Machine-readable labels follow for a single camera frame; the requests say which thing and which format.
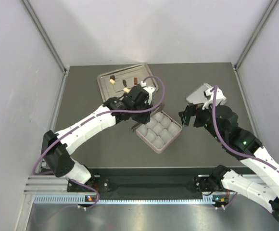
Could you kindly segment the metal tongs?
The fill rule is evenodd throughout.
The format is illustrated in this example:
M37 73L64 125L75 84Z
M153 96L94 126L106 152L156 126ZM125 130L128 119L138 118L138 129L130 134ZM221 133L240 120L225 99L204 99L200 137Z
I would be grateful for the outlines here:
M133 133L136 131L138 127L140 127L142 124L147 124L150 121L150 117L154 114L161 112L165 107L164 103L161 103L160 106L158 106L156 109L150 111L149 113L144 113L143 116L140 117L139 122L136 122L133 126L129 128L129 133Z

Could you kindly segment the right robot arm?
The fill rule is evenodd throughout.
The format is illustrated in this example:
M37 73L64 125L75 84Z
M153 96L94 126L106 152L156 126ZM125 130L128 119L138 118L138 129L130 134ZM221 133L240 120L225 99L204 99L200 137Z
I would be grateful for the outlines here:
M197 189L204 192L235 191L265 208L279 222L279 164L256 136L238 126L237 114L225 105L203 109L202 104L190 103L178 115L185 127L191 117L195 117L195 128L206 129L228 154L264 182L260 185L229 167L218 165L208 177L194 179Z

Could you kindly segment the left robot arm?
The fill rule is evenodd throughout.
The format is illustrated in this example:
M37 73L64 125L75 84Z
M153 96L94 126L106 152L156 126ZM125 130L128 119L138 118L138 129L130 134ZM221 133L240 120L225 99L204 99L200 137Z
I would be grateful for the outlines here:
M132 119L146 124L150 120L154 87L135 85L122 98L112 97L95 112L72 126L43 136L41 154L55 177L67 177L78 182L80 188L89 191L95 180L88 168L71 158L71 154L99 132L122 121Z

